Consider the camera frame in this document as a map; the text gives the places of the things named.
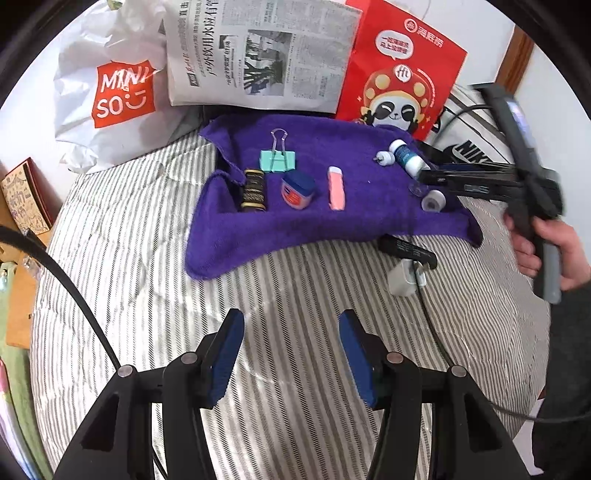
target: spool of thread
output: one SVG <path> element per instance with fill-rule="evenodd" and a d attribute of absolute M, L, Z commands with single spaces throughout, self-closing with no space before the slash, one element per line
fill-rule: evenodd
<path fill-rule="evenodd" d="M 262 170 L 249 169 L 244 171 L 246 185 L 242 192 L 243 212 L 265 212 L 267 211 L 267 200 L 265 198 L 265 173 Z"/>
<path fill-rule="evenodd" d="M 431 170 L 424 160 L 413 152 L 404 140 L 394 140 L 388 151 L 394 155 L 396 163 L 398 163 L 406 173 L 408 173 L 415 180 L 418 179 L 421 170 Z"/>
<path fill-rule="evenodd" d="M 421 207 L 425 212 L 441 212 L 445 204 L 445 195 L 439 190 L 431 190 L 421 201 Z"/>

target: screw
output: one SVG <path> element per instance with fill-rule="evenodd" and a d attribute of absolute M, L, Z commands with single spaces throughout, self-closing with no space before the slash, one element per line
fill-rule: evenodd
<path fill-rule="evenodd" d="M 466 374 L 467 374 L 467 370 L 464 367 L 462 367 L 461 365 L 454 365 L 452 367 L 452 375 L 454 377 L 462 378 L 462 377 L 465 377 Z"/>
<path fill-rule="evenodd" d="M 197 354 L 195 352 L 184 353 L 181 357 L 181 362 L 185 365 L 191 365 L 197 361 Z"/>
<path fill-rule="evenodd" d="M 117 375 L 119 375 L 121 378 L 125 378 L 130 376 L 133 372 L 134 367 L 132 367 L 131 365 L 123 365 L 122 367 L 119 367 L 119 369 L 117 370 Z"/>
<path fill-rule="evenodd" d="M 401 364 L 404 362 L 404 357 L 401 353 L 390 352 L 388 355 L 386 355 L 386 360 L 391 364 Z"/>

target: purple towel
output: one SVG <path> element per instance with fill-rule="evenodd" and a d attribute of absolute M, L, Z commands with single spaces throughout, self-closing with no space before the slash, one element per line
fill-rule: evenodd
<path fill-rule="evenodd" d="M 295 151 L 296 169 L 316 181 L 310 206 L 294 210 L 281 197 L 281 173 L 266 174 L 266 212 L 240 212 L 239 186 L 245 168 L 258 168 L 261 150 L 272 147 L 271 130 L 288 132 L 286 150 Z M 393 235 L 451 235 L 475 246 L 482 231 L 456 197 L 448 196 L 446 211 L 423 212 L 420 199 L 408 187 L 411 178 L 398 165 L 373 161 L 379 150 L 402 138 L 395 127 L 374 128 L 329 118 L 284 114 L 223 115 L 201 131 L 223 159 L 203 186 L 187 241 L 186 269 L 198 280 L 218 277 L 269 252 L 329 239 L 354 242 Z M 277 147 L 280 149 L 280 137 Z M 346 206 L 329 207 L 330 166 L 343 170 Z"/>

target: tape roll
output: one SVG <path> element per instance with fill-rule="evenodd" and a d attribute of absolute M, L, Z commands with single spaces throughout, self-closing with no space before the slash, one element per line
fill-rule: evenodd
<path fill-rule="evenodd" d="M 445 195 L 439 190 L 431 190 L 421 201 L 421 207 L 425 212 L 441 212 L 445 205 Z"/>

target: pink eraser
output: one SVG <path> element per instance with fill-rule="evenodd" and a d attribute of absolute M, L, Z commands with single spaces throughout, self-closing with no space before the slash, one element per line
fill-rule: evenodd
<path fill-rule="evenodd" d="M 339 167 L 329 167 L 329 205 L 333 210 L 345 209 L 345 188 L 343 171 Z"/>

